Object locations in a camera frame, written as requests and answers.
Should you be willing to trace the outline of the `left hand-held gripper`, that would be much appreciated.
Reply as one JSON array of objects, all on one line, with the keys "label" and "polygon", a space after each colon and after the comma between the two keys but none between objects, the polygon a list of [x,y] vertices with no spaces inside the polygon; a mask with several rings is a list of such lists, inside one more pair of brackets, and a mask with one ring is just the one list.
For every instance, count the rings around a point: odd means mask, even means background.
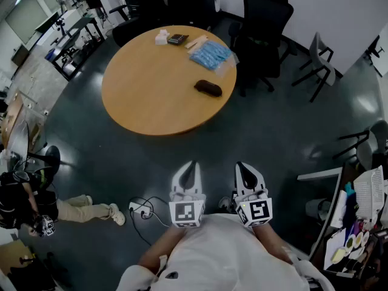
[{"label": "left hand-held gripper", "polygon": [[[186,190],[181,178],[187,170]],[[170,217],[177,228],[199,227],[206,207],[206,195],[202,192],[201,169],[197,161],[181,166],[173,175],[170,192]]]}]

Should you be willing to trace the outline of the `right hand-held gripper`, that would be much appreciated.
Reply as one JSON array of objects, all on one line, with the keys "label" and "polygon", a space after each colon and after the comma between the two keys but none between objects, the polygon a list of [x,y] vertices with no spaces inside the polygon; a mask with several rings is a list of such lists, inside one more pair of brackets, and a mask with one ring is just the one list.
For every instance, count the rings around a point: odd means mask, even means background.
[{"label": "right hand-held gripper", "polygon": [[235,187],[235,211],[244,227],[267,224],[273,218],[272,199],[268,197],[264,177],[257,169],[238,161]]}]

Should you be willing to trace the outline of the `black pouch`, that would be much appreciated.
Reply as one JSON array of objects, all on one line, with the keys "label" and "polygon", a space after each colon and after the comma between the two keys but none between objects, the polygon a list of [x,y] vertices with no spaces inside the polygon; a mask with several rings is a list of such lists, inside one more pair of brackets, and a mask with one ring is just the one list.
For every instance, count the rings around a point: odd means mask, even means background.
[{"label": "black pouch", "polygon": [[206,80],[199,80],[195,85],[194,88],[197,89],[197,91],[208,94],[213,97],[220,97],[222,96],[222,89],[220,86],[208,82]]}]

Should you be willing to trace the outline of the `person's white shirt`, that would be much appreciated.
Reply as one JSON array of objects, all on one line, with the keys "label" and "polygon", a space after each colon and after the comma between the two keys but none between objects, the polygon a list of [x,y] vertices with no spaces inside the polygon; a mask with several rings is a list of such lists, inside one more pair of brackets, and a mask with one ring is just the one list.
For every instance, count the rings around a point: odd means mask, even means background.
[{"label": "person's white shirt", "polygon": [[160,257],[156,274],[132,265],[116,291],[335,291],[310,261],[287,254],[293,264],[269,254],[237,215],[206,215]]}]

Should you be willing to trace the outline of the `white perforated basket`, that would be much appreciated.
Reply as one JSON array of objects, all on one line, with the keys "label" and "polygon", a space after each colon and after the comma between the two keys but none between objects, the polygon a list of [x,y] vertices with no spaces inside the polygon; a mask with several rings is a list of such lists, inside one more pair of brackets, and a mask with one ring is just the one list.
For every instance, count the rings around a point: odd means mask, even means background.
[{"label": "white perforated basket", "polygon": [[383,167],[365,171],[353,182],[360,219],[373,220],[384,207]]}]

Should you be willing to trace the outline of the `grey chair with black legs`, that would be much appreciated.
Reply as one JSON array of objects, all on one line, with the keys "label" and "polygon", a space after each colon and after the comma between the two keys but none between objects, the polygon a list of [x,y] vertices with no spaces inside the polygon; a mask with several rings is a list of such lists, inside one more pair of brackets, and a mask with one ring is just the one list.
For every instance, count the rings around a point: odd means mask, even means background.
[{"label": "grey chair with black legs", "polygon": [[355,149],[355,154],[350,158],[356,158],[364,170],[383,166],[388,156],[388,122],[384,119],[375,121],[362,132],[340,136],[338,140],[356,138],[356,142],[343,151],[333,155],[332,159]]},{"label": "grey chair with black legs", "polygon": [[335,68],[330,63],[333,53],[334,51],[321,39],[320,33],[316,32],[309,47],[310,59],[299,68],[299,70],[303,70],[311,65],[312,70],[292,83],[292,87],[294,87],[312,76],[318,77],[318,88],[312,95],[310,102],[314,102],[325,84],[333,86],[336,81]]}]

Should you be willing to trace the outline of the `clear bag of blue items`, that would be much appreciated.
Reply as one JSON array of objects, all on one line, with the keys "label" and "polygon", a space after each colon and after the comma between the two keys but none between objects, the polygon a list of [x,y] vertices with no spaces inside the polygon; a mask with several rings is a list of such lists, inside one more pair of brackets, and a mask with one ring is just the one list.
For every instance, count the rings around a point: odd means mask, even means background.
[{"label": "clear bag of blue items", "polygon": [[189,59],[219,77],[223,77],[239,63],[237,55],[231,49],[215,41],[206,41],[189,54]]}]

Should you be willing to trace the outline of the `black round stand base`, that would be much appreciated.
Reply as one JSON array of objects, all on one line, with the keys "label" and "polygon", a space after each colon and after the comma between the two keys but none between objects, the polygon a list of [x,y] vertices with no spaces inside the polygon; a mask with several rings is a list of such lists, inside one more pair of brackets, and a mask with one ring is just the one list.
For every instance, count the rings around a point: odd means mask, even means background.
[{"label": "black round stand base", "polygon": [[59,166],[61,163],[61,155],[60,155],[59,149],[55,145],[54,146],[51,145],[47,149],[45,155],[39,155],[39,154],[28,152],[27,156],[29,158],[34,158],[42,161],[46,167],[52,168],[54,174],[56,174],[59,170]]}]

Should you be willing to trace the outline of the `black calculator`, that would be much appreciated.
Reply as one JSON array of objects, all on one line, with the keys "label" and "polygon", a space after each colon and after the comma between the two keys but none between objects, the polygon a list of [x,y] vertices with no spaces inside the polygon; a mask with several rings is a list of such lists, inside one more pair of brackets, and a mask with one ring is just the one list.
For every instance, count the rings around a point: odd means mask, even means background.
[{"label": "black calculator", "polygon": [[186,41],[188,38],[188,35],[180,35],[180,34],[174,34],[171,36],[168,40],[167,43],[171,45],[181,45],[183,42]]}]

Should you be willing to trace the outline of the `tall black office chair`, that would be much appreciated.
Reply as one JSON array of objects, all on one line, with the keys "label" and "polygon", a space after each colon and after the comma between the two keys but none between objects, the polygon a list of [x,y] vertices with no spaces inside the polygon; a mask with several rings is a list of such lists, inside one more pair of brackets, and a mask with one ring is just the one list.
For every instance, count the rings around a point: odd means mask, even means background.
[{"label": "tall black office chair", "polygon": [[246,95],[246,81],[254,77],[274,91],[268,78],[278,78],[278,48],[283,30],[293,14],[288,0],[243,0],[244,20],[229,27],[230,49],[238,59],[239,94]]}]

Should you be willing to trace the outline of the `black bag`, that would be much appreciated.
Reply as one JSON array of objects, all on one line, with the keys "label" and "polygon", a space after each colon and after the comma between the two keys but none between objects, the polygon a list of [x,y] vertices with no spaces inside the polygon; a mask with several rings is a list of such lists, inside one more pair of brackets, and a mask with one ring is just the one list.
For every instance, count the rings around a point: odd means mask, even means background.
[{"label": "black bag", "polygon": [[52,274],[45,265],[51,261],[54,254],[49,252],[47,258],[42,262],[38,257],[19,258],[21,265],[25,267],[11,267],[8,278],[17,291],[55,291],[57,284]]}]

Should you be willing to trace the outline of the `black cabinet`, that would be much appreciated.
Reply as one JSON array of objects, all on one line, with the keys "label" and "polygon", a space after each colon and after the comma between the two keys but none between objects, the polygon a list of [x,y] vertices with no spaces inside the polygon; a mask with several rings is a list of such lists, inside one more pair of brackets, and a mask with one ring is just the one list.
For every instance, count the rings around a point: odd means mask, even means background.
[{"label": "black cabinet", "polygon": [[125,0],[130,16],[160,25],[191,25],[211,30],[218,20],[219,0]]}]

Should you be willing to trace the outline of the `wooden desk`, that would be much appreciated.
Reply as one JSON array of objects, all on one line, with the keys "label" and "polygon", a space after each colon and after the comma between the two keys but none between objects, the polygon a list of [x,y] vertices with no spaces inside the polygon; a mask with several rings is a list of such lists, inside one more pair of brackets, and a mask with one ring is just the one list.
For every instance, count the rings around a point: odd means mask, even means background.
[{"label": "wooden desk", "polygon": [[21,92],[19,90],[16,91],[14,97],[10,101],[7,111],[5,113],[5,118],[1,122],[1,141],[2,145],[7,148],[8,142],[10,139],[11,132],[15,126],[16,120],[22,110],[23,100],[21,96]]}]

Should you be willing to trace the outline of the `cardboard box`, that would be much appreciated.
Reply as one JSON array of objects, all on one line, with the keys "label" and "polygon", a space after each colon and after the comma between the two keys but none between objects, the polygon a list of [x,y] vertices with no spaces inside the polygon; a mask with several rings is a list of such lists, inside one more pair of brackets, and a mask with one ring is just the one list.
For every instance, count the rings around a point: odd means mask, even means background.
[{"label": "cardboard box", "polygon": [[8,275],[12,267],[22,268],[29,264],[29,262],[21,263],[22,259],[32,259],[33,255],[30,249],[18,239],[8,244],[0,246],[0,269],[3,274]]}]

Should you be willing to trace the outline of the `black frame desk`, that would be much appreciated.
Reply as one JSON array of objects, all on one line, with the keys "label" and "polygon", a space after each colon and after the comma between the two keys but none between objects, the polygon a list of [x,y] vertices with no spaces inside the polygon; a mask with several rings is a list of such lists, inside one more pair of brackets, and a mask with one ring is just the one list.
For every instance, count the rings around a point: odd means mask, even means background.
[{"label": "black frame desk", "polygon": [[47,54],[46,60],[69,81],[104,41],[95,18],[86,16],[65,32]]}]

